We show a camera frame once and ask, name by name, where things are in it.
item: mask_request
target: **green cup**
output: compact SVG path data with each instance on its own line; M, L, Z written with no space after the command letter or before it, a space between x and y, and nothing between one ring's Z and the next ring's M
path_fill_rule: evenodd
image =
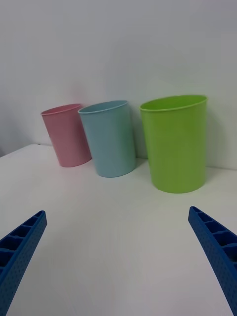
M141 105L153 184L184 193L205 183L206 101L204 95L180 95Z

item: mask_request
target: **cup opening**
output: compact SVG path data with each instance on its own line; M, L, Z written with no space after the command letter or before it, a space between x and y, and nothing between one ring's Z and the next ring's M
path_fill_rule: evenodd
M171 111L192 107L206 100L205 95L176 95L146 102L140 109L142 111Z
M119 108L123 105L126 105L127 101L125 100L117 100L117 101L109 101L109 102L102 102L90 105L78 111L79 114L91 114L97 113L102 111L108 111L115 108Z
M66 104L66 105L61 105L59 107L43 111L41 113L41 115L45 116L45 115L58 114L58 113L62 113L62 112L66 112L66 111L70 111L70 110L74 110L74 109L78 109L79 110L82 107L83 107L83 105L80 104L80 103Z

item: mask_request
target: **white table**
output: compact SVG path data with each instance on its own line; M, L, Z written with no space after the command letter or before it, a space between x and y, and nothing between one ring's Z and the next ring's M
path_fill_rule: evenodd
M157 190L146 160L119 178L59 166L50 146L0 159L0 237L43 209L48 226L8 316L231 316L188 223L195 205L237 232L237 171L187 194Z

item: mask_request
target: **light blue plastic cup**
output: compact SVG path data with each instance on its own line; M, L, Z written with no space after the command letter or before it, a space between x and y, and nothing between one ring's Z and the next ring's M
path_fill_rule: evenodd
M78 111L97 173L119 177L136 167L127 101L94 104Z

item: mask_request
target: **pink plastic cup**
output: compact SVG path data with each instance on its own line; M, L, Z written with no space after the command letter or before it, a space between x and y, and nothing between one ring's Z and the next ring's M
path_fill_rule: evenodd
M68 104L41 113L58 161L74 167L91 160L84 129L78 115L81 104Z

